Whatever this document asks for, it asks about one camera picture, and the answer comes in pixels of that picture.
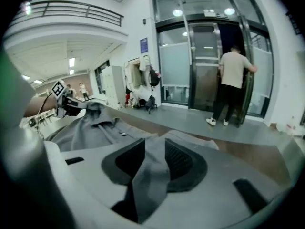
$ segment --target white cabinet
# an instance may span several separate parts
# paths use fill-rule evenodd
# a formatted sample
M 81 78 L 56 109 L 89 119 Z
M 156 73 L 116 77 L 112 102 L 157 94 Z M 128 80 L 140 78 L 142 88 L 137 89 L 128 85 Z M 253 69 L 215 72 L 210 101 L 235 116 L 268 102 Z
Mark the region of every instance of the white cabinet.
M 106 91 L 109 107 L 119 109 L 125 103 L 125 89 L 123 84 L 122 68 L 109 66 L 102 70 L 103 85 Z

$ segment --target black pants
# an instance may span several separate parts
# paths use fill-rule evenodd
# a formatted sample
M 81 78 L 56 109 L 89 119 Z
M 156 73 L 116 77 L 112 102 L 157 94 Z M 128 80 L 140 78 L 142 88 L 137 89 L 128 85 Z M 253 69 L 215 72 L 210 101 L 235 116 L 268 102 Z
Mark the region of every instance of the black pants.
M 82 95 L 84 96 L 85 101 L 86 101 L 86 98 L 89 100 L 89 97 L 88 97 L 87 93 L 83 93 Z
M 213 119 L 218 120 L 224 106 L 226 104 L 229 104 L 228 113 L 225 117 L 225 120 L 229 121 L 233 114 L 239 94 L 240 94 L 240 89 L 237 87 L 229 86 L 229 85 L 220 85 L 219 92 L 218 92 L 218 98 L 217 98 L 216 104 L 214 106 Z

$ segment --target person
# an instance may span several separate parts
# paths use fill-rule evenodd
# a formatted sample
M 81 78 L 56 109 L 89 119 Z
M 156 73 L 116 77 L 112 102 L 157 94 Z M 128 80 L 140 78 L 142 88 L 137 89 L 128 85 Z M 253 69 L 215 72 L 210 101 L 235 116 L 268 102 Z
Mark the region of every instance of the person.
M 45 99 L 46 99 L 46 97 L 33 97 L 31 99 L 30 103 L 28 104 L 28 106 L 23 114 L 23 117 L 31 117 L 31 116 L 37 115 L 43 102 L 45 101 Z M 41 110 L 41 113 L 44 111 L 54 109 L 54 108 L 56 108 L 56 106 L 57 106 L 57 102 L 56 102 L 55 97 L 50 96 L 46 100 L 46 102 Z
M 86 89 L 86 86 L 83 83 L 80 83 L 80 92 L 84 96 L 85 101 L 86 101 L 86 98 L 87 98 L 87 100 L 89 100 L 88 91 Z
M 257 67 L 251 65 L 249 60 L 240 54 L 238 46 L 234 45 L 231 48 L 231 52 L 225 53 L 220 60 L 221 85 L 219 87 L 218 98 L 214 106 L 213 116 L 206 119 L 210 125 L 216 125 L 216 121 L 226 104 L 229 107 L 224 119 L 224 126 L 229 124 L 242 88 L 244 68 L 253 73 L 257 71 Z
M 68 88 L 68 90 L 70 90 L 70 92 L 72 93 L 72 97 L 75 98 L 76 95 L 77 95 L 75 89 L 74 89 L 74 88 L 71 88 L 71 85 L 70 85 L 70 84 L 67 85 L 67 88 Z

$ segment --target man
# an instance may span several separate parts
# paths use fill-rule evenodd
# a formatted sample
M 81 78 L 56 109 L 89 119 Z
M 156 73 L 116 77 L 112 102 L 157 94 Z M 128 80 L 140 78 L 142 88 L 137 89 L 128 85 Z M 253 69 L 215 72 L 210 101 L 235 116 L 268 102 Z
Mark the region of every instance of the man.
M 253 73 L 257 71 L 257 67 L 252 66 L 249 60 L 240 54 L 238 46 L 233 46 L 231 52 L 225 53 L 222 56 L 219 64 L 222 80 L 214 106 L 214 114 L 213 117 L 206 119 L 210 125 L 216 125 L 216 121 L 226 104 L 229 104 L 229 108 L 224 119 L 224 126 L 229 124 L 240 94 L 240 89 L 242 88 L 244 68 Z
M 68 84 L 67 87 L 68 87 L 68 90 L 69 90 L 70 93 L 71 93 L 71 97 L 72 97 L 72 98 L 75 98 L 76 95 L 77 95 L 75 89 L 74 89 L 74 88 L 71 88 L 71 85 L 70 85 L 70 84 Z
M 88 91 L 86 89 L 86 86 L 83 83 L 80 83 L 80 92 L 84 96 L 85 101 L 86 101 L 86 98 L 87 98 L 87 100 L 89 100 L 88 93 L 87 93 Z

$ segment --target gray fabric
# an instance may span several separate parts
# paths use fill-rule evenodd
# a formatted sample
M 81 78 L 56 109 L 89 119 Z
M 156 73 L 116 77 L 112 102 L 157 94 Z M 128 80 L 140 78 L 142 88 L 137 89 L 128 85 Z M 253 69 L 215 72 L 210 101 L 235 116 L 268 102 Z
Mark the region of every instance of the gray fabric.
M 118 118 L 111 119 L 106 113 L 105 106 L 100 103 L 92 102 L 88 105 L 89 108 L 98 110 L 87 109 L 84 117 L 73 121 L 56 135 L 49 136 L 46 141 L 55 142 L 63 152 L 130 142 L 150 136 L 157 137 L 132 127 Z
M 170 131 L 159 138 L 147 138 L 145 159 L 132 180 L 138 223 L 145 222 L 167 197 L 170 171 L 165 161 L 166 138 L 187 148 L 208 147 L 219 150 L 213 140 L 205 141 L 179 131 Z
M 200 148 L 218 149 L 213 141 L 205 141 L 190 135 L 170 131 L 162 137 L 149 134 L 124 121 L 111 117 L 100 103 L 89 103 L 83 118 L 77 119 L 48 141 L 55 142 L 60 151 L 96 148 L 145 138 L 145 159 L 132 180 L 133 198 L 138 223 L 143 223 L 156 211 L 167 196 L 170 171 L 165 161 L 165 138 Z
M 143 223 L 167 196 L 170 171 L 165 161 L 164 139 L 146 139 L 145 159 L 132 180 L 138 223 Z

